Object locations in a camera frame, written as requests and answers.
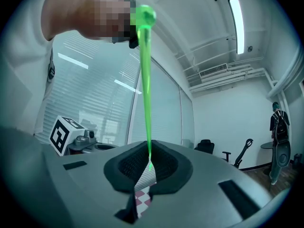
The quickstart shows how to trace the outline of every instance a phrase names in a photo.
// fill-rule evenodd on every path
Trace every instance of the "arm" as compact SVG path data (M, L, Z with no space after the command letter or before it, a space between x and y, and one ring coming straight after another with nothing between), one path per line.
M86 38L119 37L129 28L127 0L45 0L41 14L46 40L74 29Z
M285 121L286 121L287 125L290 126L287 113L284 113L284 117L285 117Z
M269 130L271 131L272 142L274 141L274 136L275 136L274 127L275 127L275 118L273 116L271 116L271 118L270 118L270 129Z

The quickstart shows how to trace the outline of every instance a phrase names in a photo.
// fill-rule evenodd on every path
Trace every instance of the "black and white marker cube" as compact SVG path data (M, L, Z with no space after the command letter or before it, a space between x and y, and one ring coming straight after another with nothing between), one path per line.
M63 156L67 145L72 143L77 136L83 136L84 132L85 128L73 119L58 116L49 136L49 141L56 152Z

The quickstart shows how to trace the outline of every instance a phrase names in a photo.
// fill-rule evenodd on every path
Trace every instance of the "white wall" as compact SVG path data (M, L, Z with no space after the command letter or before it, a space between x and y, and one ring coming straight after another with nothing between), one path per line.
M151 56L167 71L192 100L192 94L189 91L189 83L182 71L181 65L167 45L154 31L152 31L151 35Z
M264 63L274 79L279 80L296 57L300 40L280 5L270 2L269 6L271 28Z
M304 95L299 86L304 79L304 68L296 80L284 91L289 106L290 122L292 126L291 159L296 153L304 155Z
M194 98L195 147L202 139L210 139L215 144L213 154L225 158L222 151L231 152L229 162L234 163L246 140L252 138L240 168L271 162L272 151L260 148L271 141L272 101L266 98L270 89L266 78L259 77Z

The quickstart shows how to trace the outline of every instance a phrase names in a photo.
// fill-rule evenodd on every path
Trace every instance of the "black slot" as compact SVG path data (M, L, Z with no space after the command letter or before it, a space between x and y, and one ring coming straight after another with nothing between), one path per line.
M86 165L86 163L84 161L77 161L77 162L74 162L74 163L64 164L63 167L66 170L70 170L70 169L74 169L74 168L81 167L81 166L84 166L84 165Z
M243 219L247 219L259 211L259 207L233 181L221 182L219 186Z
M105 145L105 144L98 144L98 145L95 145L95 148L98 150L110 150L110 149L114 149L115 147L110 146L110 145Z
M137 216L137 209L136 209L136 201L135 201L135 193L130 195L127 207L125 209L121 209L118 211L115 216L125 222L130 224L134 224L135 221L138 219Z

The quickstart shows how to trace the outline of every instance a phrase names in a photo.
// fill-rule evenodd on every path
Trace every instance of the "white t-shirt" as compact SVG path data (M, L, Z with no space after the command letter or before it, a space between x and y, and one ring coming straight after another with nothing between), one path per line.
M23 0L0 39L0 125L29 134L42 131L53 79L53 40L41 30L45 0Z

